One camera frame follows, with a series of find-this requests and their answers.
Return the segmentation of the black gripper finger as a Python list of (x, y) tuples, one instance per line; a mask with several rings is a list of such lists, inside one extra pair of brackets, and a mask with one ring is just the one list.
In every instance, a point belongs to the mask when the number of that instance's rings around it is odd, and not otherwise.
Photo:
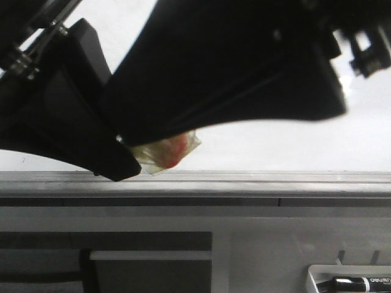
[(111, 77), (85, 19), (46, 47), (34, 79), (1, 78), (1, 148), (82, 167), (112, 181), (141, 172), (98, 107)]
[(336, 52), (302, 1), (158, 1), (99, 108), (129, 144), (231, 121), (334, 118), (346, 112)]

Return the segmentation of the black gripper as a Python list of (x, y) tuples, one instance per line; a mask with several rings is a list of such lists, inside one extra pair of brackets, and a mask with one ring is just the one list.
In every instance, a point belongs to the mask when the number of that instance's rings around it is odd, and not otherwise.
[(349, 44), (356, 76), (390, 68), (390, 1), (302, 1), (319, 30), (337, 31)]

